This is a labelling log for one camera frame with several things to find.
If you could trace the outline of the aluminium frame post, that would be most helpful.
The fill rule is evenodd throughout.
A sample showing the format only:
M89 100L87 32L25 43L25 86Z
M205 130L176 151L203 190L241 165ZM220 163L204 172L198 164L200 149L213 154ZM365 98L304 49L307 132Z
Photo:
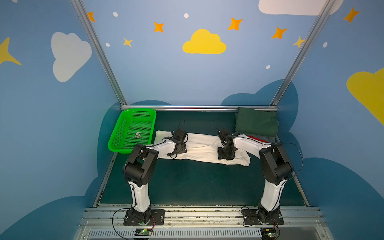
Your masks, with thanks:
M321 30L323 29L324 25L326 24L328 18L331 15L331 10L333 6L335 5L336 0L327 0L325 1L325 4L323 8L321 9L318 17L316 18L313 26L311 27L307 39L300 48L295 60L293 61L293 64L291 65L287 75L283 79L280 87L278 88L275 96L273 97L270 107L276 108L281 101L283 95L287 91L290 83L294 79L296 73L298 72L301 64L304 62L305 57L309 53L312 45L316 41L318 35L320 34Z
M100 43L100 40L96 34L96 31L92 25L92 21L90 20L89 16L88 16L88 13L86 12L86 8L85 8L85 5L83 3L83 1L80 1L80 0L71 0L74 8L75 8L75 11L78 15L78 17L80 18L81 22L82 22L82 25L92 43L92 46L100 60L100 63L109 79L109 82L121 104L122 105L126 105L127 102L126 102L126 99L124 97L124 94L122 92L122 89L118 83L118 80L112 70L112 67L107 59L107 56L103 50L103 47Z

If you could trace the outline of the right side aluminium table rail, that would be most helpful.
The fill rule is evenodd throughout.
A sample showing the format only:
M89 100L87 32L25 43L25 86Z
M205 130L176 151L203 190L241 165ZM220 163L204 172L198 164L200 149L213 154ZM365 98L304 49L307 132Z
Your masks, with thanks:
M291 133L277 134L276 140L277 142L282 143L284 145L286 152L294 167L293 172L288 177L288 182L286 184L286 187L284 188L284 193L283 193L284 200L286 199L286 195L287 195L286 189L289 189L289 186L292 185L292 186L295 186L295 190L297 190L297 192L300 194L301 205L305 207L309 207L310 203L308 201L308 198L306 197L302 184L299 180L299 175L303 170L304 162L305 162L300 144Z

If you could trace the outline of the green plastic perforated basket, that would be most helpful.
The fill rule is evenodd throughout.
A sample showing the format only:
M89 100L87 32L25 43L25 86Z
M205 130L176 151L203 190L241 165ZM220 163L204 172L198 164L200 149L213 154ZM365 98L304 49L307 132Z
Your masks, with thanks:
M111 134L109 150L130 154L136 144L149 145L152 142L156 117L157 112L154 109L124 110ZM139 138L135 138L136 132L141 132Z

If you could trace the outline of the right green circuit board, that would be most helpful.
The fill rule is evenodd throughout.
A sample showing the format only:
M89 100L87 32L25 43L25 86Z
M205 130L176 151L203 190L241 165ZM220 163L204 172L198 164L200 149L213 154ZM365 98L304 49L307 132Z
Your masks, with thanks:
M262 239L274 240L278 234L274 228L261 228Z

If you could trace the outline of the folded red t shirt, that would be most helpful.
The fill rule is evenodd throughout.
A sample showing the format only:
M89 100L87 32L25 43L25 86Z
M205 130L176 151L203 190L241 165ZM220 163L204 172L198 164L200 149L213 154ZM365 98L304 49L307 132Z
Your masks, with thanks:
M263 137L260 137L260 136L247 135L247 137L259 142L269 143L268 140L265 140Z

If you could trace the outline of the aluminium front mounting rail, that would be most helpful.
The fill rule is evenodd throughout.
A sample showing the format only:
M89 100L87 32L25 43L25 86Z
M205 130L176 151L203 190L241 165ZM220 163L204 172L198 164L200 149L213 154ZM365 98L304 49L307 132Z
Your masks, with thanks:
M262 240L261 228L274 228L275 240L332 240L322 212L314 207L282 207L283 225L245 227L240 206L154 206L165 210L162 226L124 226L127 206L86 209L75 240ZM150 237L135 237L151 229Z

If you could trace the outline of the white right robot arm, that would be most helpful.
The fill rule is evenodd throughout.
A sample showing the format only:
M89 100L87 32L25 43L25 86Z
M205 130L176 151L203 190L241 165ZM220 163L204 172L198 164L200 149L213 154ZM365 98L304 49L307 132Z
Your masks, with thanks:
M239 150L246 151L260 159L265 178L263 196L258 205L257 216L261 223L267 224L279 217L280 199L283 189L294 172L293 164L283 143L268 143L241 133L229 134L218 131L222 143L218 147L218 158L231 161Z

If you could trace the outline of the aluminium table rail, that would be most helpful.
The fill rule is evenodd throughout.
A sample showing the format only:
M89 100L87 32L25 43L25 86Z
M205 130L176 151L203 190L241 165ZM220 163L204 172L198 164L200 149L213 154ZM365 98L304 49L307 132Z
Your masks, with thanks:
M107 182L108 182L108 180L109 180L109 177L110 177L110 175L111 175L111 171L112 171L113 166L114 166L114 164L115 164L117 155L118 155L118 153L113 153L113 155L112 155L110 164L109 164L108 169L107 169L107 171L106 171L106 173L105 173L105 175L104 175L102 184L101 184L101 186L100 186L100 188L99 188L98 194L97 194L97 196L96 196L96 198L95 198L95 201L94 201L94 203L93 203L93 208L97 208L97 207L99 206L99 204L100 204L100 201L101 201L101 199L102 199L102 197L103 197L103 194L104 194L104 191L105 191L105 187L106 187Z
M277 142L282 143L284 145L286 152L294 167L293 172L288 177L288 182L286 184L286 187L284 188L284 193L283 193L284 200L286 199L286 195L287 195L286 189L289 189L289 186L292 185L292 186L295 186L295 190L297 190L297 192L300 194L301 205L305 207L309 207L310 203L308 201L308 198L306 197L302 184L299 180L299 175L303 170L304 162L305 162L300 144L291 133L277 134L276 140Z

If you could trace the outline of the green circuit board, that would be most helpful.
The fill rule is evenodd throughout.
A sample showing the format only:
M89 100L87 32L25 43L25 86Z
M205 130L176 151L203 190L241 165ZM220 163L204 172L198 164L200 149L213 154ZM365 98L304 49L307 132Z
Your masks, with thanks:
M274 228L261 228L262 239L274 240L278 234Z
M150 237L153 231L151 229L136 229L135 237Z

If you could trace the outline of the horizontal aluminium frame rail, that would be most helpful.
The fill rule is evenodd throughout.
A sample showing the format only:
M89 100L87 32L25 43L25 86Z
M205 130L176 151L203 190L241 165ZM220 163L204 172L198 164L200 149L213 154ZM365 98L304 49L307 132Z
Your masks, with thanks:
M121 105L121 110L127 109L154 109L166 112L237 112L240 108L257 111L276 112L276 106L160 106L160 105Z

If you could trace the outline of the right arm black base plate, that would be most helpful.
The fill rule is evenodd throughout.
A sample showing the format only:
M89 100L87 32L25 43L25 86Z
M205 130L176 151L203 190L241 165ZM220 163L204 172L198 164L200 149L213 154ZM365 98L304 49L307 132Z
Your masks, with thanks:
M272 211L267 214L264 211L258 209L241 208L240 210L243 216L243 225L250 227L254 225L283 225L284 220L281 211Z

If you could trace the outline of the right aluminium frame post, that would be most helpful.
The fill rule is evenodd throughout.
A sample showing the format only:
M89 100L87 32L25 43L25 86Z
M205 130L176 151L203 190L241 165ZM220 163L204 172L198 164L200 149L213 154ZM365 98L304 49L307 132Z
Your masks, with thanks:
M280 87L278 88L275 96L273 97L270 107L276 108L281 101L283 95L287 91L290 83L294 79L296 73L298 72L301 64L304 62L305 57L309 53L312 45L316 41L318 35L320 34L321 30L323 29L324 25L326 24L328 18L331 15L331 10L333 6L335 5L336 0L327 0L325 1L325 4L323 8L321 9L318 17L316 18L313 26L311 27L307 39L300 48L295 60L293 61L293 64L291 65L287 75L283 79Z

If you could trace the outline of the white printed t shirt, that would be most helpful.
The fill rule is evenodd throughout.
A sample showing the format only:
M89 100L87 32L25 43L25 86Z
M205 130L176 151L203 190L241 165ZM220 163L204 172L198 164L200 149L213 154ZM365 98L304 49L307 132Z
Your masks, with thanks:
M251 158L244 150L237 150L233 160L219 159L218 148L222 147L221 140L217 136L189 133L184 139L187 152L179 155L167 156L164 159L194 160L198 162L249 166Z

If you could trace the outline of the folded dark green t shirt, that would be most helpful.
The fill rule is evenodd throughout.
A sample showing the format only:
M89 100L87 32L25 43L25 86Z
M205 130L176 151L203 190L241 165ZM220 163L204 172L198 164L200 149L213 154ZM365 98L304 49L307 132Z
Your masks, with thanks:
M236 132L266 137L275 137L278 133L277 112L239 108L236 113Z

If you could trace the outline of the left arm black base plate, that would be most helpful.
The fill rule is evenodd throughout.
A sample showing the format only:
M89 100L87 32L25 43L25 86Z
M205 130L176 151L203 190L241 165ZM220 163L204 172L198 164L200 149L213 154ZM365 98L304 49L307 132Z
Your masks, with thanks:
M155 224L162 226L165 220L165 210L151 210L141 213L134 209L126 212L124 226L149 226Z

